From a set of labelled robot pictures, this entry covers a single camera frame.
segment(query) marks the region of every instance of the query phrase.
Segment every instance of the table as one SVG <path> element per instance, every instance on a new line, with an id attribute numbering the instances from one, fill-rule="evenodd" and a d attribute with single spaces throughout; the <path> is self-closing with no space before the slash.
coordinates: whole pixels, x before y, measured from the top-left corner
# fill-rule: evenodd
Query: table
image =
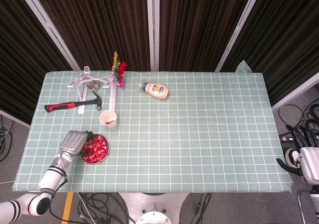
<path id="1" fill-rule="evenodd" d="M 61 191 L 291 191 L 290 176 L 276 163 L 283 155 L 261 73 L 126 72 L 125 86 L 117 89 L 114 129 L 100 125 L 101 112 L 93 105 L 84 114 L 44 110 L 46 104 L 78 101 L 76 88 L 66 86 L 79 76 L 77 71 L 46 74 L 14 191 L 38 191 L 69 130 L 104 135 L 110 153 L 95 165 L 75 157 Z M 168 99 L 141 92 L 144 82 L 167 85 Z M 98 94 L 107 110 L 110 89 Z"/>

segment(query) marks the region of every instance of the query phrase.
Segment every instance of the hammer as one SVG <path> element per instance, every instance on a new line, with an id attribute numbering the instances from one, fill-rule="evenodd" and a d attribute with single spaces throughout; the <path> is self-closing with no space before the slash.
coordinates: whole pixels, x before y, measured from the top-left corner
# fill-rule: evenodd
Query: hammer
<path id="1" fill-rule="evenodd" d="M 44 109 L 47 112 L 55 111 L 55 110 L 63 110 L 63 109 L 71 109 L 77 106 L 82 105 L 94 105 L 96 104 L 96 109 L 98 111 L 102 110 L 102 100 L 101 97 L 93 91 L 93 94 L 96 96 L 96 99 L 90 100 L 90 101 L 78 101 L 78 102 L 67 102 L 67 103 L 61 103 L 61 104 L 55 104 L 55 105 L 45 105 Z"/>

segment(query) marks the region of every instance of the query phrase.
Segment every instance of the hammer head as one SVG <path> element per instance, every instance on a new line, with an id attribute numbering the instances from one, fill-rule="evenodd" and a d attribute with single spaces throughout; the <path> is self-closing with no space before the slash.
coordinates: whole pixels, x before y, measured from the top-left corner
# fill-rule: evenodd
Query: hammer head
<path id="1" fill-rule="evenodd" d="M 93 94 L 96 96 L 96 99 L 94 99 L 94 103 L 97 105 L 97 107 L 96 107 L 96 109 L 98 110 L 98 111 L 101 111 L 102 110 L 102 100 L 101 100 L 101 97 L 97 94 L 97 93 L 95 93 L 94 91 L 93 91 Z"/>

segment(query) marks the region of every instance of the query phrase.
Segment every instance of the paper cup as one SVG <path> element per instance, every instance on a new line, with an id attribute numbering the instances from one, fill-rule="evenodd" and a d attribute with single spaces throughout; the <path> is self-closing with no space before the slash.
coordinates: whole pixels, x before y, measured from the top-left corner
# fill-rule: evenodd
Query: paper cup
<path id="1" fill-rule="evenodd" d="M 104 111 L 100 115 L 100 122 L 107 128 L 115 128 L 118 124 L 117 117 L 118 116 L 114 111 Z"/>

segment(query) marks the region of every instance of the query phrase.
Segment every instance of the red candy wrapper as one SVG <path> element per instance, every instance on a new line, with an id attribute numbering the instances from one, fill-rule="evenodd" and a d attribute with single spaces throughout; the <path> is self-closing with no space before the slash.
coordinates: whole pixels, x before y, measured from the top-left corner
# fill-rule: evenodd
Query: red candy wrapper
<path id="1" fill-rule="evenodd" d="M 109 153 L 109 142 L 100 134 L 95 134 L 93 137 L 93 139 L 84 143 L 82 152 L 88 152 L 88 154 L 82 157 L 82 159 L 87 163 L 100 163 Z"/>

